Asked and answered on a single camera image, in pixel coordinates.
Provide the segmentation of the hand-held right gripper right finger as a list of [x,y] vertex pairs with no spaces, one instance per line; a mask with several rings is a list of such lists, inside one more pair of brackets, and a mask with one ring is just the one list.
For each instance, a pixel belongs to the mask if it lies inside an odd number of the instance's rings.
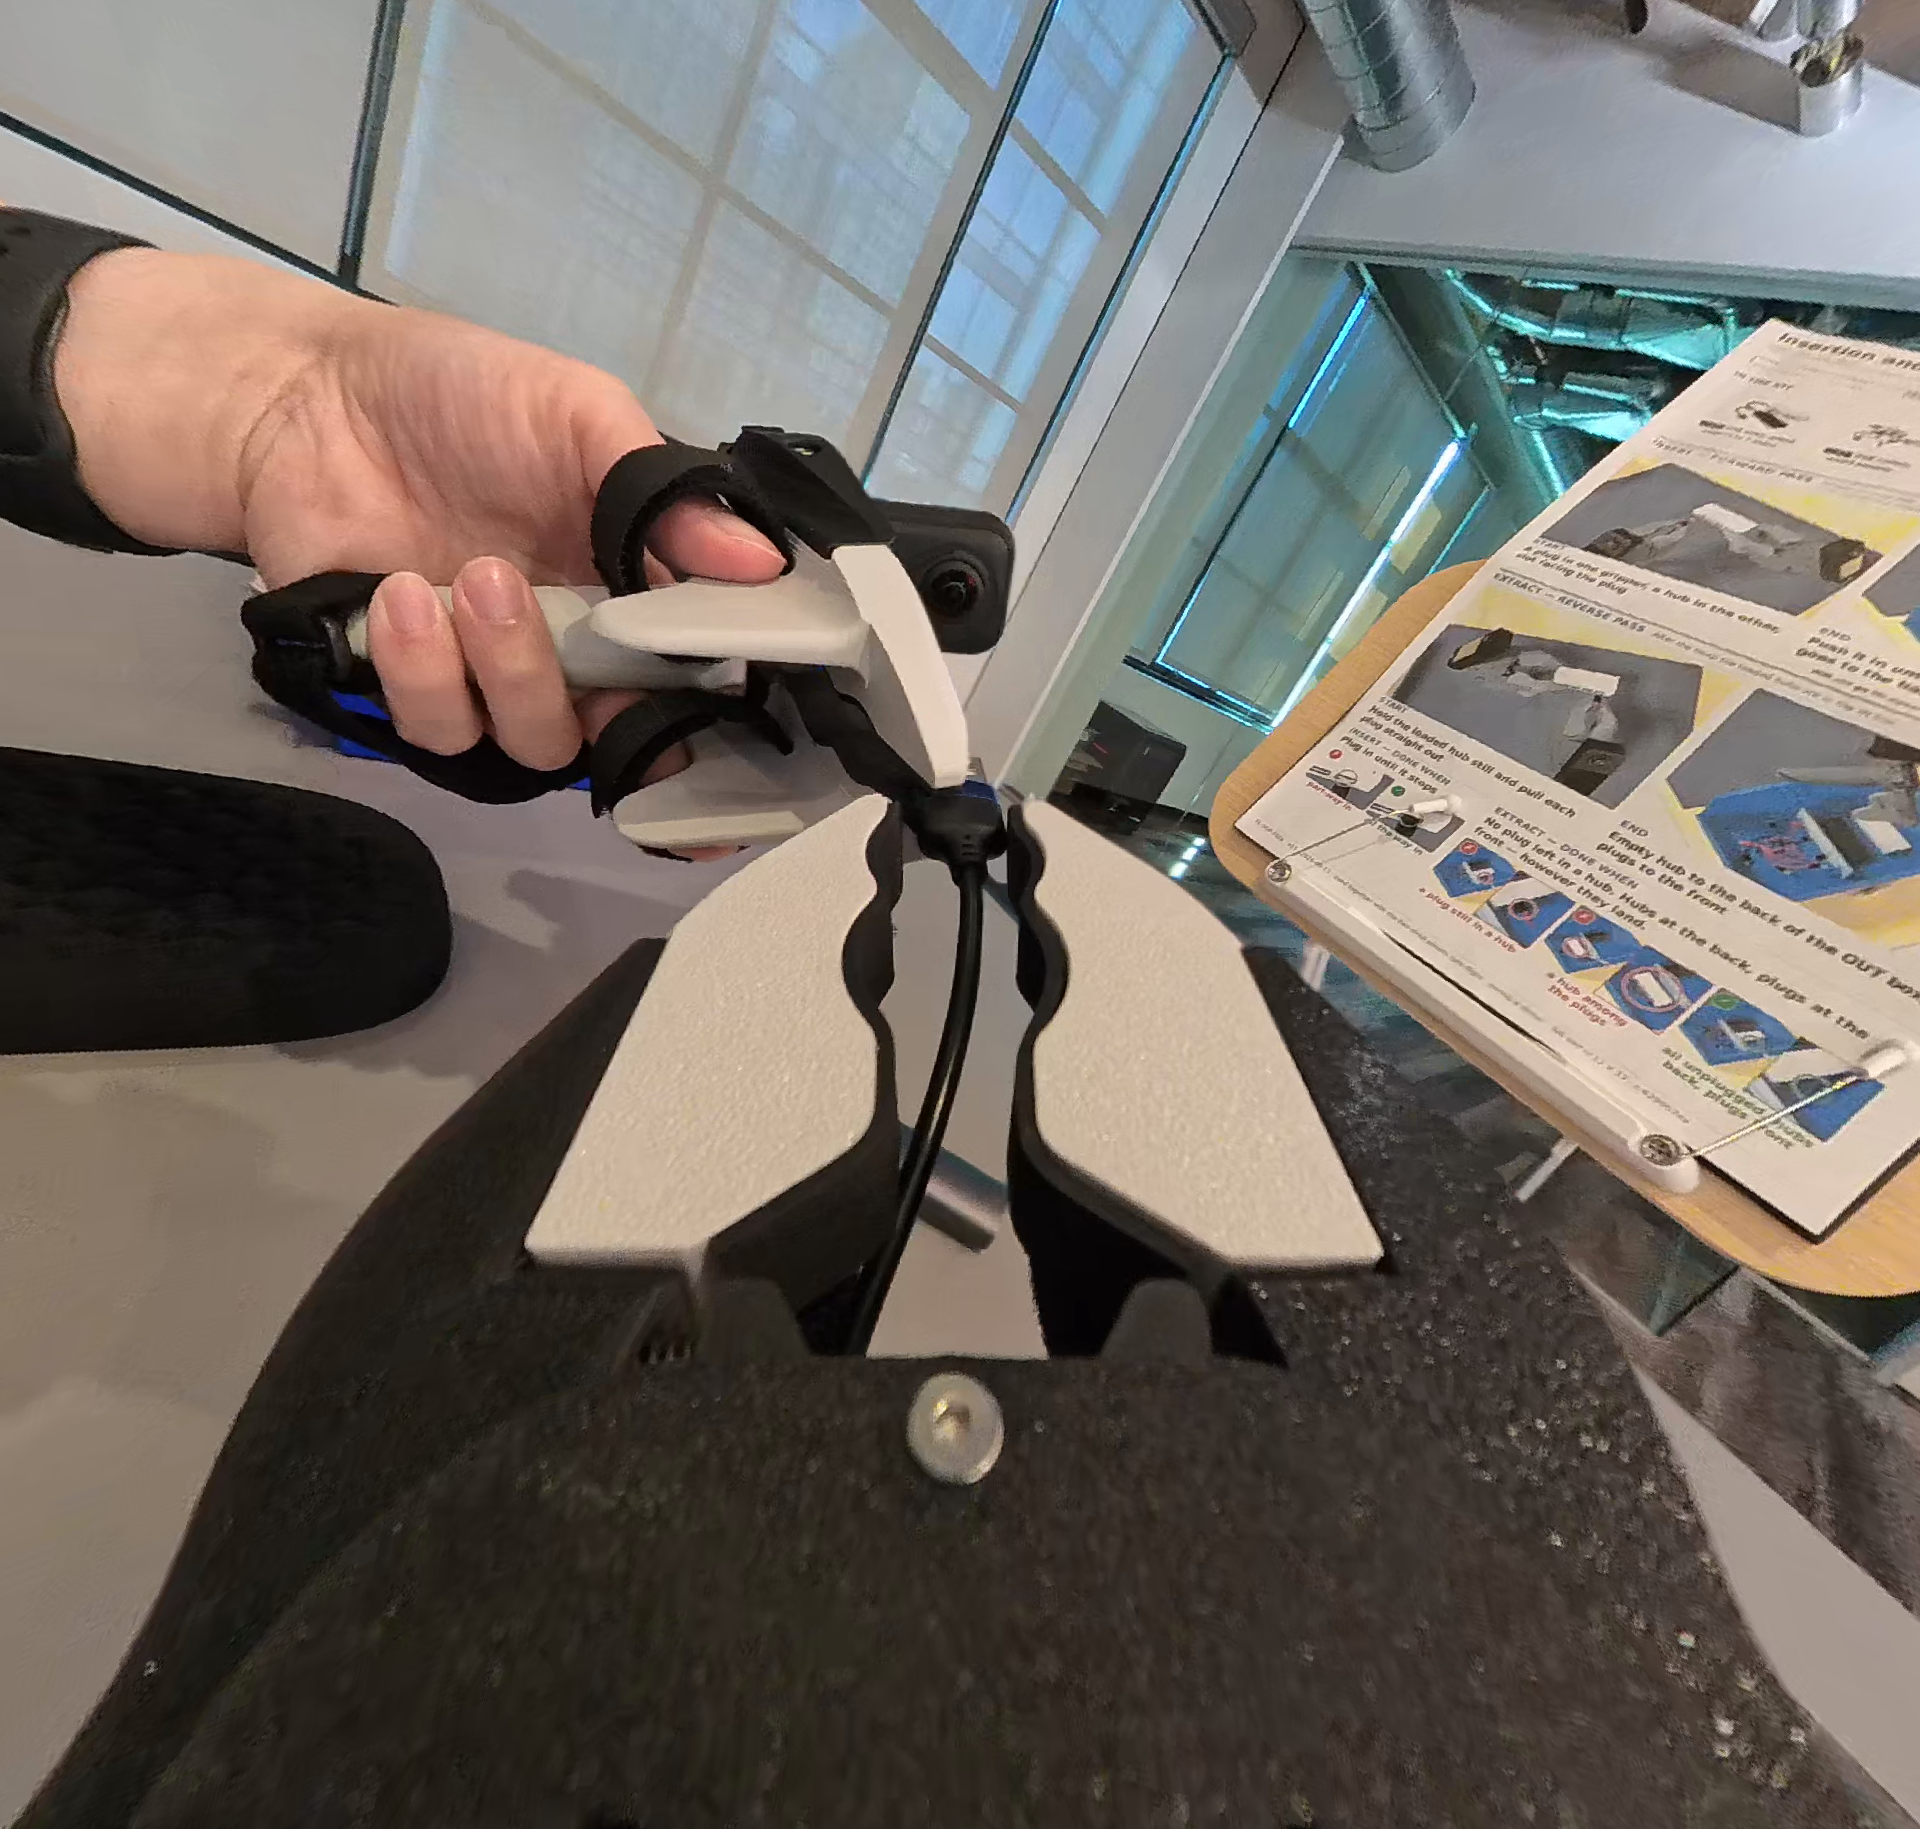
[[1383,1242],[1240,942],[1052,803],[1009,814],[1031,1025],[1013,1211],[1078,1211],[1187,1279],[1373,1273]]

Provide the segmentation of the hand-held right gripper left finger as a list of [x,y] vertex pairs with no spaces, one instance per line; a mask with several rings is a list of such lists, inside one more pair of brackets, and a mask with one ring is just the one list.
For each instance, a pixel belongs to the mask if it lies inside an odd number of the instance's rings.
[[865,794],[668,932],[523,1248],[538,1265],[843,1279],[896,1199],[900,811]]

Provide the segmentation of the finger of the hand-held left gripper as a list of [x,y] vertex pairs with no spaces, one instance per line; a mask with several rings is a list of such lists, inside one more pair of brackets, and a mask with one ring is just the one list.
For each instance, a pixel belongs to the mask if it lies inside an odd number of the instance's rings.
[[971,733],[915,580],[883,543],[814,556],[828,624],[814,660],[926,786],[971,778]]

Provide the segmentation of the black usb cable blue plugs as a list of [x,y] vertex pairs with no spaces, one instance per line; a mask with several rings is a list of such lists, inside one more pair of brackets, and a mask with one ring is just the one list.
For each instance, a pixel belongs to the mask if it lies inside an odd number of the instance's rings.
[[971,1052],[973,1015],[979,998],[979,968],[985,953],[985,881],[988,862],[1004,851],[1004,822],[991,791],[950,786],[932,791],[908,808],[908,831],[922,851],[946,869],[954,899],[954,953],[950,998],[932,1052],[929,1080],[915,1117],[904,1156],[900,1164],[896,1221],[863,1273],[860,1300],[847,1329],[843,1356],[863,1356],[878,1330],[878,1314],[892,1287],[900,1260],[922,1218],[925,1193],[950,1129]]

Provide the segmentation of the person's left hand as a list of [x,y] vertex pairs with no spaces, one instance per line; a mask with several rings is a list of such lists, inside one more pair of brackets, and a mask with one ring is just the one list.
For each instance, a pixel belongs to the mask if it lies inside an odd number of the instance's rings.
[[555,770],[628,691],[574,692],[536,599],[588,587],[606,471],[660,429],[610,372],[242,259],[123,250],[68,282],[53,381],[95,511],[269,583],[377,571],[401,740]]

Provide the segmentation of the black low cabinet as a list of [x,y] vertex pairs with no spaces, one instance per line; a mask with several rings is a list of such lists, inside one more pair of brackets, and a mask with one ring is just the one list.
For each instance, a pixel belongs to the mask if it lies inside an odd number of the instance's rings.
[[1153,808],[1185,763],[1185,744],[1099,701],[1061,770],[1061,791]]

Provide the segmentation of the narrow side window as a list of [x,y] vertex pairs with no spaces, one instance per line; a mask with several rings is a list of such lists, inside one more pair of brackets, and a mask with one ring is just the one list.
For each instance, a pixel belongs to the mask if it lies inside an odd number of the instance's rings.
[[1478,423],[1434,388],[1379,282],[1329,262],[1281,280],[1290,349],[1255,359],[1255,406],[1211,429],[1226,459],[1172,518],[1177,561],[1126,652],[1251,728],[1272,728],[1491,498]]

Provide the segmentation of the large gridded window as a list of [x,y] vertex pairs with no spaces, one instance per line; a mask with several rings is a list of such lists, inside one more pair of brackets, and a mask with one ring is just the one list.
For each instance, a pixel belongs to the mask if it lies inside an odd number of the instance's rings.
[[1228,65],[1201,0],[377,0],[340,268],[1011,518]]

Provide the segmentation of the black textured cushion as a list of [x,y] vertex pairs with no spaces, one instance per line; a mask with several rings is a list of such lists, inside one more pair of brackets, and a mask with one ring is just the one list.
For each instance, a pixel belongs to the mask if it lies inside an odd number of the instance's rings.
[[327,794],[3,750],[3,1053],[250,1048],[385,1025],[455,944],[442,872]]

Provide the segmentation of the printed instruction sheet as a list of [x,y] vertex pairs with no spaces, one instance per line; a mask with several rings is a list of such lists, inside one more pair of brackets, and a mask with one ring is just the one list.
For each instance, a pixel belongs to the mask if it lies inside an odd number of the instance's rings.
[[1822,1242],[1915,1164],[1915,339],[1763,323],[1234,835],[1568,1135]]

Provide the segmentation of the black wristband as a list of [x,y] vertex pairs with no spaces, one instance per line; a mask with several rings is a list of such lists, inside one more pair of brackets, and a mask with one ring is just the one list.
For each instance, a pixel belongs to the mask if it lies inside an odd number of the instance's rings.
[[167,556],[86,493],[55,384],[71,280],[142,240],[63,213],[3,207],[3,518],[55,543]]

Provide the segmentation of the silver metal pipe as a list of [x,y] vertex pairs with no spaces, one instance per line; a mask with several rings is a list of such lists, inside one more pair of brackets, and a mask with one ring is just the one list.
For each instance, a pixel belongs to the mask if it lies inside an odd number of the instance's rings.
[[1796,130],[1825,137],[1862,105],[1863,49],[1858,17],[1868,0],[1791,0]]

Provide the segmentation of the silver ventilation duct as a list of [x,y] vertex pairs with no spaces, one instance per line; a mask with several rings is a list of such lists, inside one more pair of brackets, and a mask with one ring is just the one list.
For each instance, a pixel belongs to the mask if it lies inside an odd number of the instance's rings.
[[1449,0],[1293,0],[1350,105],[1353,153],[1403,175],[1460,130],[1475,102]]

